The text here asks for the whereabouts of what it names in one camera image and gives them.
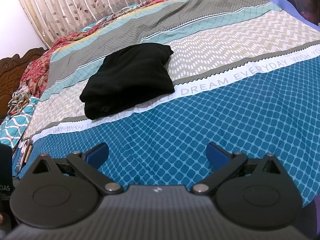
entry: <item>carved wooden headboard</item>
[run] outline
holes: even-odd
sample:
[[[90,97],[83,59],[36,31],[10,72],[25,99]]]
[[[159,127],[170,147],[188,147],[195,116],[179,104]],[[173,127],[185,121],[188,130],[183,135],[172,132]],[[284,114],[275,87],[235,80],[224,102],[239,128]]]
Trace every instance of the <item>carved wooden headboard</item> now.
[[[40,58],[45,51],[43,48],[30,49],[22,58],[16,54],[0,59],[0,123],[7,115],[8,103],[19,87],[23,72],[31,61]]]

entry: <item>silver rivet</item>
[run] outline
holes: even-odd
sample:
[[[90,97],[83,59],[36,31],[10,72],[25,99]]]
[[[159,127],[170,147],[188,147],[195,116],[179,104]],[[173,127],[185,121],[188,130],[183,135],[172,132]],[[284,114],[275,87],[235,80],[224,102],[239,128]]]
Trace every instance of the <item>silver rivet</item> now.
[[[195,192],[206,192],[208,191],[209,186],[206,184],[200,183],[200,184],[195,184],[192,188]]]
[[[121,186],[118,183],[110,182],[110,183],[107,183],[106,185],[104,185],[104,188],[107,191],[116,191],[116,190],[121,189]]]

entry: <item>white wall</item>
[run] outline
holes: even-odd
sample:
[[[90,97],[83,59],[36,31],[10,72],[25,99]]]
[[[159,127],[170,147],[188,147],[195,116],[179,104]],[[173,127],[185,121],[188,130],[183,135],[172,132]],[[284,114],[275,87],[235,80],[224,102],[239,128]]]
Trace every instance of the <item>white wall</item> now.
[[[40,47],[46,49],[19,0],[0,0],[0,59]]]

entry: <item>folded black garment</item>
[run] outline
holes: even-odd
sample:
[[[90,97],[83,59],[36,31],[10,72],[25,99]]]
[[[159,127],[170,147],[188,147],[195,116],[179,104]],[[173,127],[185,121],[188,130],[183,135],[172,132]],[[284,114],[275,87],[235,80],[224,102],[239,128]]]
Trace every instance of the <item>folded black garment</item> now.
[[[106,56],[80,95],[86,117],[94,120],[109,116],[173,93],[171,78],[164,67],[172,54],[168,45],[143,43]]]

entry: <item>red floral fabric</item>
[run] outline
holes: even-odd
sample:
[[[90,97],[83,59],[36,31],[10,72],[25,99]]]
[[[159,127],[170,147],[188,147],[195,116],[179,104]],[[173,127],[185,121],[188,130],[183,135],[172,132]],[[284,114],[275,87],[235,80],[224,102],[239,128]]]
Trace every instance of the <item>red floral fabric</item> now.
[[[21,82],[27,82],[28,87],[31,90],[31,94],[35,97],[40,98],[42,93],[44,92],[47,82],[48,82],[48,73],[49,73],[49,64],[50,64],[50,57],[52,53],[68,44],[71,44],[75,41],[79,41],[93,33],[95,33],[102,25],[105,27],[106,25],[110,24],[111,22],[115,21],[120,16],[135,11],[139,8],[149,7],[156,3],[169,1],[169,0],[148,0],[139,5],[133,7],[132,9],[122,10],[113,14],[111,17],[108,17],[106,20],[103,20],[99,24],[93,26],[87,32],[78,32],[78,33],[70,33],[67,36],[58,38],[51,49],[49,49],[42,57],[39,59],[32,61],[28,68],[25,70],[21,77]]]

